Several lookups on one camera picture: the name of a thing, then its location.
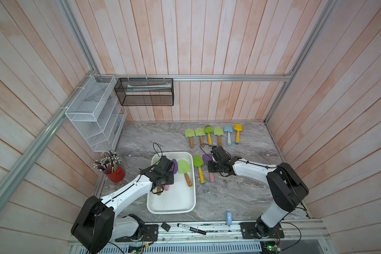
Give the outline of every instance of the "black mesh basket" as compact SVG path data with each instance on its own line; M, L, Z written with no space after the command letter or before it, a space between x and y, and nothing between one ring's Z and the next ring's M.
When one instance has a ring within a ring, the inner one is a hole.
M173 79L119 78L115 92L122 106L173 106Z

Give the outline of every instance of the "pencil cup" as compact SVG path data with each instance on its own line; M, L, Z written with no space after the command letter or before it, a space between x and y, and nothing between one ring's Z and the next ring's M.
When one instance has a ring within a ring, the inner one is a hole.
M110 181L120 182L126 176L126 171L124 171L124 169L121 167L121 165L119 165L119 167L117 168L117 170L114 173L106 174L106 175L110 179Z

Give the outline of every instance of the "black marker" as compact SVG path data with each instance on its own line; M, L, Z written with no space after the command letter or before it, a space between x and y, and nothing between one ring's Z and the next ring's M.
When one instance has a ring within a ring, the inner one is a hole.
M203 231L203 230L200 230L200 229L197 229L197 228L193 228L193 227L190 227L190 226L187 226L187 225L183 225L181 223L178 223L178 227L185 228L187 230L190 230L190 231L202 234L202 235L206 235L206 231Z

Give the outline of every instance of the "black eraser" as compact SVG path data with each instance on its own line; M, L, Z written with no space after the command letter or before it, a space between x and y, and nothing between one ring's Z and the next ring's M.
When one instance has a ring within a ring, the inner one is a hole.
M163 229L165 229L165 231L169 231L169 229L171 228L171 226L169 226L168 224L166 224L165 222L161 225L161 227L163 228Z

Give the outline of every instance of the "wall panel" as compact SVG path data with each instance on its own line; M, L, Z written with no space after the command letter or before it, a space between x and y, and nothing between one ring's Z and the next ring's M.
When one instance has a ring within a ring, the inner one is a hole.
M68 1L99 69L133 75L288 73L327 2ZM262 120L282 84L180 82L173 107L128 110L132 121Z
M0 181L88 71L57 2L0 1ZM0 213L0 253L62 253L98 158L66 121Z
M269 127L339 253L381 253L381 1L340 3Z

